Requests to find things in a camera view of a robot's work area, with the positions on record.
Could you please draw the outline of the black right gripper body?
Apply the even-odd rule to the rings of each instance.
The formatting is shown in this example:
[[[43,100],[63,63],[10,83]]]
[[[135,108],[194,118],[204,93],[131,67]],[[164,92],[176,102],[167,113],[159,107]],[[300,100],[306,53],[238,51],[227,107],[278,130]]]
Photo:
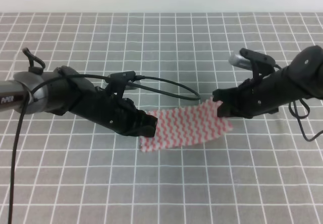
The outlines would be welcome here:
[[[253,86],[233,88],[232,116],[251,119],[276,110],[288,101],[288,77],[271,75]]]

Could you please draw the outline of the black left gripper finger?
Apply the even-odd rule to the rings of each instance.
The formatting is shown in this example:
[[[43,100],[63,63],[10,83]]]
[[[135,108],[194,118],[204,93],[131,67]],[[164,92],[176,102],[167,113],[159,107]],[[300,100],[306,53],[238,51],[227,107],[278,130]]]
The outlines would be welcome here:
[[[143,110],[136,110],[136,127],[137,128],[156,128],[157,118],[147,114]]]
[[[126,136],[132,137],[147,137],[152,138],[155,136],[155,127],[152,126],[139,126],[126,132]]]

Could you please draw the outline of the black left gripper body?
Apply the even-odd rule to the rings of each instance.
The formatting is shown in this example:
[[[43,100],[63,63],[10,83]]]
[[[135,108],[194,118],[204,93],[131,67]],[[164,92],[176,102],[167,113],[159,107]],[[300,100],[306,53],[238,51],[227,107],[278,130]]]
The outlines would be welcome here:
[[[123,136],[140,134],[140,113],[133,102],[108,95],[104,90],[85,90],[69,112]]]

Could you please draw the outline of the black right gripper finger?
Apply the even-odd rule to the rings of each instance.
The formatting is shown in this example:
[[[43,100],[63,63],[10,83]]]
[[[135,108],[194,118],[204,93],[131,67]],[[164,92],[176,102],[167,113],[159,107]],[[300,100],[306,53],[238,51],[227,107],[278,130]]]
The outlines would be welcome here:
[[[236,102],[238,96],[238,88],[217,89],[212,93],[213,102]]]
[[[217,109],[217,116],[220,118],[238,117],[239,109],[236,102],[222,102]]]

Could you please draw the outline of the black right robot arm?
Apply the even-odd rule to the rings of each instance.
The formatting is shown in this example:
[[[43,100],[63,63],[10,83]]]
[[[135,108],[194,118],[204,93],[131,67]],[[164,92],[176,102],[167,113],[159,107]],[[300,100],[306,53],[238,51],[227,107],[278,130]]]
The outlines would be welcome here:
[[[322,48],[318,45],[302,50],[281,69],[269,55],[246,48],[231,55],[229,63],[252,71],[252,78],[212,93],[213,101],[221,102],[218,117],[251,119],[277,113],[281,105],[296,100],[322,99]]]

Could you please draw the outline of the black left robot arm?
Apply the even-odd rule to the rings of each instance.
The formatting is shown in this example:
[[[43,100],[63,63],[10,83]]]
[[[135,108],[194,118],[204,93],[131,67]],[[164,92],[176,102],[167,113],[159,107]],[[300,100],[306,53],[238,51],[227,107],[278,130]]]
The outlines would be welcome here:
[[[29,60],[27,71],[1,81],[1,110],[19,113],[41,112],[62,116],[71,112],[123,136],[153,137],[157,118],[135,107],[124,98],[136,89],[139,78],[133,71],[99,75],[80,74],[68,66],[46,72],[43,60],[28,48],[22,50]]]

